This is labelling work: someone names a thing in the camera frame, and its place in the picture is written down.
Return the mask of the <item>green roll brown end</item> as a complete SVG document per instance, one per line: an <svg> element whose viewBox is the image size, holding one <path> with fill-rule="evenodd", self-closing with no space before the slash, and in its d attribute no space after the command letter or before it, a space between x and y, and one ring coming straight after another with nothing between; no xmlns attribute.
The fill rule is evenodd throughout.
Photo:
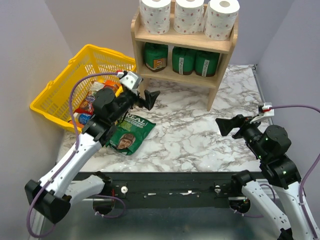
<svg viewBox="0 0 320 240"><path fill-rule="evenodd" d="M198 50L195 55L195 73L201 77L213 77L216 74L219 58L218 52Z"/></svg>

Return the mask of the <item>floral paper towel roll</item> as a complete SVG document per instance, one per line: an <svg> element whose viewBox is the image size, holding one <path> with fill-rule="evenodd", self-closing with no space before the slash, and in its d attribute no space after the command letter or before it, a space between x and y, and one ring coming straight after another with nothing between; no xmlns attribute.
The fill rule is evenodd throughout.
<svg viewBox="0 0 320 240"><path fill-rule="evenodd" d="M210 0L205 12L204 34L213 41L227 40L239 10L237 0Z"/></svg>
<svg viewBox="0 0 320 240"><path fill-rule="evenodd" d="M170 0L140 0L142 25L147 33L163 35L170 29Z"/></svg>
<svg viewBox="0 0 320 240"><path fill-rule="evenodd" d="M204 0L176 0L173 28L182 35L203 32L204 14Z"/></svg>

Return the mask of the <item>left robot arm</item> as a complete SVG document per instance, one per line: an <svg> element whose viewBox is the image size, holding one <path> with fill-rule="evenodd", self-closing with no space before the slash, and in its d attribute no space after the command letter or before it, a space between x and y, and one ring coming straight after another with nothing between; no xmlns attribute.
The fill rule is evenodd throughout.
<svg viewBox="0 0 320 240"><path fill-rule="evenodd" d="M145 97L141 98L127 88L119 96L107 87L99 90L93 102L93 116L76 136L72 148L39 181L30 180L25 185L31 209L56 224L67 215L72 205L91 196L107 197L112 181L103 173L93 173L75 184L71 182L85 163L115 134L117 121L134 105L151 110L160 93L145 90Z"/></svg>

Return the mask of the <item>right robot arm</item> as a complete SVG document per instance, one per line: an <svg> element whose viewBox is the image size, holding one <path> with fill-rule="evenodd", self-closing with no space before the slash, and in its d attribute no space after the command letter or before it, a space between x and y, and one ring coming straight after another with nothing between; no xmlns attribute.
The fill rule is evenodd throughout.
<svg viewBox="0 0 320 240"><path fill-rule="evenodd" d="M260 161L264 178L276 192L284 210L281 210L262 190L248 170L231 177L230 191L246 196L271 224L280 240L318 240L317 226L303 190L303 180L296 164L286 155L292 142L287 131L278 125L269 125L264 132L253 117L236 115L231 119L217 118L220 134L227 136L238 131L233 139L243 139L246 146Z"/></svg>

